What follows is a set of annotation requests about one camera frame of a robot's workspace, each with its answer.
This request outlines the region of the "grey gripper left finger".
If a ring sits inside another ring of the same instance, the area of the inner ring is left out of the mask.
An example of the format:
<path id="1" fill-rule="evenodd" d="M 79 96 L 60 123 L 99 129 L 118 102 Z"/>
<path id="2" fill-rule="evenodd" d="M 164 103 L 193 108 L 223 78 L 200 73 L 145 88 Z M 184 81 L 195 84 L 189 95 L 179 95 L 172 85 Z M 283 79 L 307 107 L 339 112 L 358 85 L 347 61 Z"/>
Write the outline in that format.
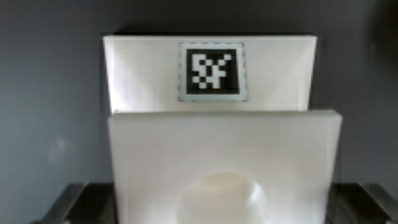
<path id="1" fill-rule="evenodd" d="M 29 224 L 116 224 L 113 184 L 70 183 Z"/>

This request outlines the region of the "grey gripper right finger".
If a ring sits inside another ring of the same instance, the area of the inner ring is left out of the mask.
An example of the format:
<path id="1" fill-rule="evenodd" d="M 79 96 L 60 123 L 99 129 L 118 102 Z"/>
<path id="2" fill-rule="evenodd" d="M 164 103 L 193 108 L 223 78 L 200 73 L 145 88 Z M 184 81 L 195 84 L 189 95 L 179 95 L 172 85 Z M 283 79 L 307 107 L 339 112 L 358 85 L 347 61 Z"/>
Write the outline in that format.
<path id="1" fill-rule="evenodd" d="M 398 224 L 398 200 L 378 184 L 331 184 L 324 224 Z"/>

